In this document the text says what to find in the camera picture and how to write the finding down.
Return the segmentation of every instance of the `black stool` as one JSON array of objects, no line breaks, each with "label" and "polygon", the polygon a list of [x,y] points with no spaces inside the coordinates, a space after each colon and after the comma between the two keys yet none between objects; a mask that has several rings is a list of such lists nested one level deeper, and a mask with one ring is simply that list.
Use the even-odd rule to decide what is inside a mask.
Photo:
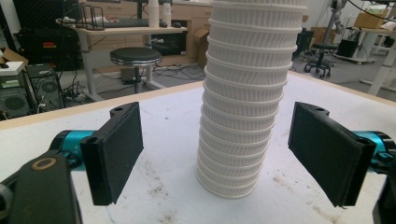
[{"label": "black stool", "polygon": [[123,48],[114,49],[110,52],[111,62],[118,65],[134,67],[134,92],[141,92],[142,81],[139,67],[156,65],[161,62],[163,56],[155,49],[148,48]]},{"label": "black stool", "polygon": [[315,70],[316,74],[319,74],[320,70],[323,71],[323,75],[319,75],[319,77],[321,77],[321,78],[330,77],[330,75],[331,75],[330,67],[331,66],[326,64],[325,62],[323,62],[324,50],[325,49],[337,49],[337,46],[332,45],[332,44],[325,44],[325,43],[315,43],[312,47],[320,50],[319,58],[318,58],[318,60],[309,61],[305,65],[304,71],[309,73],[309,72],[311,72],[312,68],[316,68],[316,70]]}]

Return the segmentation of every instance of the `stool leg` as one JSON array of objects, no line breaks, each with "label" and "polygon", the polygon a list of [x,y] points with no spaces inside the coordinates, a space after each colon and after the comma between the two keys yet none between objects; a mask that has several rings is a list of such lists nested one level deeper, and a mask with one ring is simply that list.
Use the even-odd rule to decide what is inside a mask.
[{"label": "stool leg", "polygon": [[134,93],[142,91],[142,79],[140,78],[139,67],[134,68]]}]

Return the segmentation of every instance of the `stack of plastic cups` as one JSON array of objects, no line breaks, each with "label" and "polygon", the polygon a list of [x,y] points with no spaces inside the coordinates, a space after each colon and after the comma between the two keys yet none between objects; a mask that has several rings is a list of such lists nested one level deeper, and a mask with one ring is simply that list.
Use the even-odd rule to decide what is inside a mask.
[{"label": "stack of plastic cups", "polygon": [[220,197],[245,197],[255,188],[305,3],[212,2],[197,177]]}]

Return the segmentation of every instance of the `gray floor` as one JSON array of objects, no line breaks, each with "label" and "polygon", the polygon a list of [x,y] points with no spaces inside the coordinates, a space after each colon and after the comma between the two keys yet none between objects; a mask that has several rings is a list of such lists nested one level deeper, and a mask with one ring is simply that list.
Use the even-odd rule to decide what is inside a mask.
[{"label": "gray floor", "polygon": [[[375,78],[381,63],[385,60],[385,57],[386,55],[384,53],[370,55],[370,59],[375,59],[375,63],[363,63],[361,65],[357,65],[354,62],[340,60],[333,57],[331,54],[326,54],[325,58],[332,62],[334,67],[332,67],[332,75],[329,78],[324,78],[324,80],[350,88],[352,90],[367,92],[370,88],[370,85],[361,83],[360,80],[366,79],[372,81]],[[310,74],[304,72],[304,66],[306,64],[305,60],[306,57],[300,57],[293,60],[293,67],[290,70],[318,78],[314,69],[312,69]],[[78,82],[80,86],[75,86],[75,88],[78,90],[84,88],[86,82],[84,71],[82,69],[78,70],[77,74],[78,75],[75,79],[75,83]],[[205,78],[203,70],[196,64],[172,66],[167,68],[157,67],[153,74],[154,80],[163,84],[165,87],[187,84],[194,81],[203,80]],[[72,84],[74,75],[75,74],[71,72],[65,72],[63,74],[63,77],[61,78],[63,88],[66,88]],[[113,99],[134,94],[134,86],[123,85],[121,79],[118,77],[111,77],[105,74],[95,75],[95,83],[97,86],[97,92],[105,99]],[[153,89],[143,86],[142,91],[153,91]],[[393,91],[381,90],[377,96],[396,102],[396,92]],[[73,106],[89,102],[89,99],[86,99],[83,102],[77,99],[76,101],[69,101],[68,104]]]}]

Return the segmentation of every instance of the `white bottle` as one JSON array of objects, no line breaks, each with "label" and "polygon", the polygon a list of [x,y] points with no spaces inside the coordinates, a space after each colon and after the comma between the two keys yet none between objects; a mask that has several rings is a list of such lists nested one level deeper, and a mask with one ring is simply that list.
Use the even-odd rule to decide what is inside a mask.
[{"label": "white bottle", "polygon": [[163,21],[168,24],[168,27],[172,25],[172,10],[170,3],[163,4]]},{"label": "white bottle", "polygon": [[148,26],[160,27],[160,6],[158,0],[148,0]]}]

